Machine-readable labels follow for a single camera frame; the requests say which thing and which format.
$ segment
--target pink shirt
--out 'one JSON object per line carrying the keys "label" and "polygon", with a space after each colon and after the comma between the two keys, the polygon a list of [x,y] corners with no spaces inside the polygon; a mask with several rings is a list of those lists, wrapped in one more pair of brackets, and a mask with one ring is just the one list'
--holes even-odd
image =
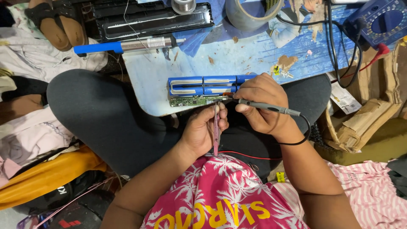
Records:
{"label": "pink shirt", "polygon": [[271,183],[220,154],[196,160],[146,215],[142,229],[308,229]]}

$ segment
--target blue battery cell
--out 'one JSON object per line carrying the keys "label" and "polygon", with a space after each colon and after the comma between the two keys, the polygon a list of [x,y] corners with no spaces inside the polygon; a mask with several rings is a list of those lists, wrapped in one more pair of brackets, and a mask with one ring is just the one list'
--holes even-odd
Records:
{"label": "blue battery cell", "polygon": [[246,82],[249,79],[253,79],[254,77],[256,77],[256,75],[238,75],[237,76],[237,84],[243,84],[244,82]]}
{"label": "blue battery cell", "polygon": [[237,76],[235,75],[215,75],[215,76],[204,76],[203,84],[206,85],[225,85],[225,84],[236,84]]}
{"label": "blue battery cell", "polygon": [[170,88],[170,96],[193,96],[193,95],[203,95],[204,89],[202,87],[191,87],[191,88]]}
{"label": "blue battery cell", "polygon": [[203,94],[204,95],[222,95],[226,92],[236,92],[236,86],[212,86],[212,87],[204,87]]}
{"label": "blue battery cell", "polygon": [[170,77],[168,78],[168,87],[171,89],[183,86],[201,86],[202,81],[202,76]]}

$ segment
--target blue multimeter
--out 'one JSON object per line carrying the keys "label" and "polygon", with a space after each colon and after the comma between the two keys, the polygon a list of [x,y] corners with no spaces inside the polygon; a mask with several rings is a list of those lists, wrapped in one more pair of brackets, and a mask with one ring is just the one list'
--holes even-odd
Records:
{"label": "blue multimeter", "polygon": [[348,17],[366,22],[361,35],[373,47],[389,45],[407,35],[407,0],[370,0]]}

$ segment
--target pink striped fabric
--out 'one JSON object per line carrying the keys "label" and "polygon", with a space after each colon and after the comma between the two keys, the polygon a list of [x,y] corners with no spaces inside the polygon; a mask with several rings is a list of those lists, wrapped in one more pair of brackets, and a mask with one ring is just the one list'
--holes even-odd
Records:
{"label": "pink striped fabric", "polygon": [[[365,161],[350,166],[327,162],[349,198],[363,229],[407,229],[407,200],[396,196],[387,172],[387,163]],[[304,215],[298,194],[288,183],[274,187],[284,196],[294,213]]]}

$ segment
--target blue handle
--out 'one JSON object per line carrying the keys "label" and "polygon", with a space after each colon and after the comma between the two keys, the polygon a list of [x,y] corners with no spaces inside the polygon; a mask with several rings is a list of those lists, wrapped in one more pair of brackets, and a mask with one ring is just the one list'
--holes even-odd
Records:
{"label": "blue handle", "polygon": [[120,41],[101,44],[79,45],[74,47],[74,52],[76,54],[96,53],[110,50],[113,50],[115,53],[123,53]]}

